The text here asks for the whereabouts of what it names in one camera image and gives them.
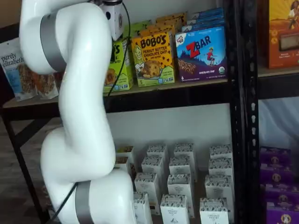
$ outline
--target black shelf frame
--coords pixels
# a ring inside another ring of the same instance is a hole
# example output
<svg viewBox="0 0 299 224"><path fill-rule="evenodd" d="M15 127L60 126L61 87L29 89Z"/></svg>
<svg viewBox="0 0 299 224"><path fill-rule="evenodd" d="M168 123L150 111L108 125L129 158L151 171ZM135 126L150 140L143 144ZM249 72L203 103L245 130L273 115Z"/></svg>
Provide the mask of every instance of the black shelf frame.
<svg viewBox="0 0 299 224"><path fill-rule="evenodd" d="M248 222L246 203L248 198L246 196L247 155L245 150L246 120L240 26L241 6L239 0L224 0L223 3L226 18L228 82L111 96L109 99L104 99L104 102L107 113L229 103L235 170L235 223L245 224ZM18 24L0 29L0 42L18 37L18 30ZM0 70L0 81L0 96L2 96L0 103L3 105L4 102L14 96L2 69ZM59 117L58 103L1 107L0 113L35 209L41 223L44 224L49 219L49 215L43 211L40 205L26 162L22 156L21 146L46 125L51 118ZM11 121L27 119L33 119L33 121L16 135L11 126Z"/></svg>

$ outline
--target bobo's peanut butter chocolate chip box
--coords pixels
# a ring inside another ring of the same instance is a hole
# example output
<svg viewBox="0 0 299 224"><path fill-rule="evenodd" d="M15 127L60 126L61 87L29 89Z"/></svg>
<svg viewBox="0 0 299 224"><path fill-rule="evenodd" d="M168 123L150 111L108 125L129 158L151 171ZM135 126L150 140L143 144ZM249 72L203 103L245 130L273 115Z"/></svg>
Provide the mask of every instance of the bobo's peanut butter chocolate chip box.
<svg viewBox="0 0 299 224"><path fill-rule="evenodd" d="M174 83L171 31L132 39L139 87Z"/></svg>

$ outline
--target white carton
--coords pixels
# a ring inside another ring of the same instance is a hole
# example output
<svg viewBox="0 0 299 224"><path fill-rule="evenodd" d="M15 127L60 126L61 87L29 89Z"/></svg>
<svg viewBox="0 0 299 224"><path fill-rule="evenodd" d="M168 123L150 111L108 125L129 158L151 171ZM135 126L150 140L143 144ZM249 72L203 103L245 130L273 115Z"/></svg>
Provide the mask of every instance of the white carton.
<svg viewBox="0 0 299 224"><path fill-rule="evenodd" d="M146 156L141 163L144 173L156 173L159 180L161 192L167 193L167 177L164 173L163 158L158 155Z"/></svg>
<svg viewBox="0 0 299 224"><path fill-rule="evenodd" d="M137 224L153 224L147 193L134 192L134 209Z"/></svg>
<svg viewBox="0 0 299 224"><path fill-rule="evenodd" d="M193 144L176 144L174 147L174 156L186 155L190 157L190 166L192 171L192 176L197 182L198 172L197 172L197 162L196 153L193 149Z"/></svg>
<svg viewBox="0 0 299 224"><path fill-rule="evenodd" d="M185 195L163 195L161 201L163 224L189 224Z"/></svg>
<svg viewBox="0 0 299 224"><path fill-rule="evenodd" d="M116 157L128 157L131 166L131 174L134 179L138 171L138 164L134 152L134 146L126 146L126 147L118 148L116 150Z"/></svg>
<svg viewBox="0 0 299 224"><path fill-rule="evenodd" d="M164 163L164 173L165 176L169 175L169 155L168 155L168 150L167 146L165 144L162 145L151 145L149 146L147 150L147 155L152 156L152 155L157 155L163 158L163 163Z"/></svg>
<svg viewBox="0 0 299 224"><path fill-rule="evenodd" d="M228 209L221 198L201 198L199 210L202 224L229 224Z"/></svg>
<svg viewBox="0 0 299 224"><path fill-rule="evenodd" d="M153 215L160 215L161 191L157 174L137 173L135 186L137 191L148 193L151 213Z"/></svg>
<svg viewBox="0 0 299 224"><path fill-rule="evenodd" d="M131 173L131 166L128 160L128 157L117 157L115 160L115 168L122 169L123 171L127 172L130 174L132 178L132 173Z"/></svg>
<svg viewBox="0 0 299 224"><path fill-rule="evenodd" d="M235 223L234 200L231 176L226 175L206 175L205 178L207 198L225 198L228 203L228 219L230 223Z"/></svg>
<svg viewBox="0 0 299 224"><path fill-rule="evenodd" d="M179 155L172 157L169 162L169 171L170 174L173 175L190 174L191 179L193 180L189 156Z"/></svg>
<svg viewBox="0 0 299 224"><path fill-rule="evenodd" d="M195 218L194 186L190 174L169 175L168 192L170 195L186 195L190 218Z"/></svg>
<svg viewBox="0 0 299 224"><path fill-rule="evenodd" d="M217 159L210 159L209 174L210 175L222 174L222 175L226 175L226 176L231 176L232 189L233 189L233 200L235 201L235 182L234 182L233 160L230 158L225 158L225 157L220 157Z"/></svg>

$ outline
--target cartoon child image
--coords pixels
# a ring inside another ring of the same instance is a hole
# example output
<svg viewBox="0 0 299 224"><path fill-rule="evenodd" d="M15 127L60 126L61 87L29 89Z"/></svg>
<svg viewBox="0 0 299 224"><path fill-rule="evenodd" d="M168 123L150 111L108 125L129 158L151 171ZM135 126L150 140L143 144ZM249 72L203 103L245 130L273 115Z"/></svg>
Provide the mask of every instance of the cartoon child image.
<svg viewBox="0 0 299 224"><path fill-rule="evenodd" d="M204 54L207 55L207 60L211 61L210 65L214 65L214 61L215 61L215 58L213 58L212 56L217 57L216 55L213 55L213 51L214 51L213 47L210 47L209 52Z"/></svg>
<svg viewBox="0 0 299 224"><path fill-rule="evenodd" d="M298 29L298 20L297 20L297 17L299 15L298 6L299 6L298 0L295 0L291 5L291 10L288 15L288 19L291 20L289 29L294 29L294 28Z"/></svg>

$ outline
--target snack bag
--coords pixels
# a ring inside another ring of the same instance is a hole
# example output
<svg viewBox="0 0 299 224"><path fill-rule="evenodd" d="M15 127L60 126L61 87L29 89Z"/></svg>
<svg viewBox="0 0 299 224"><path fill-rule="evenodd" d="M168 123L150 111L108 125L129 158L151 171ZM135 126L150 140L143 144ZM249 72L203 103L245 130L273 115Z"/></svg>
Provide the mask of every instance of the snack bag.
<svg viewBox="0 0 299 224"><path fill-rule="evenodd" d="M17 101L37 95L31 71L21 53L19 38L0 44L0 63Z"/></svg>

